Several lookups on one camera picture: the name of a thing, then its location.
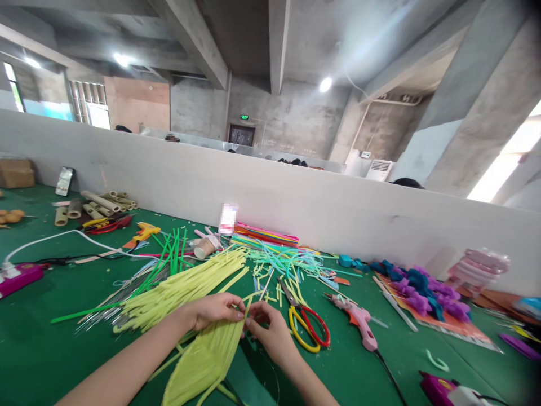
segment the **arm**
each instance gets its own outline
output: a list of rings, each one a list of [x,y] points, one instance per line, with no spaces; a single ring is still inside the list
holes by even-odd
[[[150,331],[103,364],[63,397],[57,406],[128,405],[178,341],[190,330],[201,330],[212,321],[239,321],[232,308],[246,308],[229,293],[207,296],[179,307]]]
[[[268,329],[259,325],[267,323]],[[267,302],[250,307],[246,327],[263,344],[272,360],[295,385],[308,406],[329,406],[338,402],[297,350],[282,314]]]

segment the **window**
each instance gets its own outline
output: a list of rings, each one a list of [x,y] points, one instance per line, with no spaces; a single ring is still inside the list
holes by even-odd
[[[104,85],[70,81],[69,88],[78,122],[95,127],[110,128]],[[107,111],[107,120],[105,120],[103,111]]]
[[[537,144],[541,138],[541,103],[530,113],[517,132],[503,147],[485,174],[475,185],[468,199],[490,203],[506,180],[520,163],[520,159]]]
[[[23,100],[21,99],[19,84],[17,83],[17,78],[15,77],[13,66],[11,66],[9,63],[4,62],[4,68],[6,69],[7,79],[9,80],[11,85],[11,91],[13,92],[13,96],[15,97],[15,104],[17,106],[17,110],[19,110],[21,113],[24,113],[24,104]]]

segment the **pink glue gun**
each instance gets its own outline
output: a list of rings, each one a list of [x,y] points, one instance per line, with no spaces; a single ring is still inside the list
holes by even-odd
[[[368,322],[370,321],[370,313],[363,308],[357,307],[357,305],[346,299],[339,298],[337,295],[329,295],[325,293],[325,296],[331,299],[336,307],[345,310],[346,313],[349,314],[349,322],[351,324],[359,327],[359,331],[362,335],[362,345],[364,345],[364,347],[370,352],[376,351],[378,349],[378,342],[374,338],[372,330],[370,330],[370,327],[368,326]]]

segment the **cardboard box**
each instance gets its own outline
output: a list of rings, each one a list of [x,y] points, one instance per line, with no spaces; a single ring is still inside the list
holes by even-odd
[[[29,160],[0,153],[0,188],[15,189],[36,185]]]

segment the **green table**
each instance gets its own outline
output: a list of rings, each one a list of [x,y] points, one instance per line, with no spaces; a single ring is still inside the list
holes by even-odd
[[[54,226],[51,202],[60,200],[66,199],[54,195],[54,189],[45,186],[5,191],[4,199],[0,200],[0,209],[21,209],[39,218],[25,218],[11,230],[0,230],[2,259],[22,244],[76,227],[74,220],[65,227]],[[203,230],[202,224],[145,210],[135,212],[137,215],[134,220],[148,222],[166,232],[173,227],[186,226],[188,236],[194,237],[195,228]],[[132,225],[129,229],[96,236],[95,239],[105,245],[120,247],[136,230]],[[140,249],[139,253],[160,252],[158,244],[149,241],[150,246]],[[33,245],[17,253],[12,261],[36,261],[103,251],[72,234]],[[54,325],[50,324],[50,320],[95,307],[116,290],[112,285],[114,281],[130,278],[144,263],[146,261],[121,258],[117,261],[96,260],[77,266],[55,267],[40,281],[1,299],[0,404],[53,404],[136,339],[139,333],[115,336],[111,326],[106,323],[75,336],[75,320]],[[327,261],[327,266],[340,269],[332,260]],[[454,378],[462,385],[485,395],[496,396],[514,406],[526,404],[525,393],[535,385],[534,364],[498,337],[498,333],[505,330],[494,324],[495,319],[473,310],[476,325],[505,354],[477,347],[423,326],[419,326],[419,333],[413,333],[383,298],[370,277],[348,278],[351,286],[343,288],[344,294],[389,325],[389,329],[383,329],[372,323],[372,330],[381,353],[410,405],[430,405],[419,386],[420,370],[443,378]],[[244,297],[252,293],[253,289],[253,280],[248,274],[230,291]],[[323,292],[332,292],[309,278],[301,284],[301,290],[305,300],[325,319],[332,335],[332,345],[330,350],[323,350],[317,355],[298,347],[337,401],[342,405],[400,405],[400,399],[379,360],[362,347],[359,333],[354,326],[348,324],[346,314],[323,296]],[[287,315],[286,306],[281,311]],[[435,358],[445,361],[450,372],[436,369],[428,361],[425,349],[429,349]],[[146,384],[132,404],[160,404],[173,368],[173,365],[169,366]],[[278,393],[280,404],[302,404],[296,390],[269,361],[264,351],[254,349],[247,342],[241,342],[228,379],[242,400],[249,405],[275,405]],[[232,403],[215,391],[206,404]]]

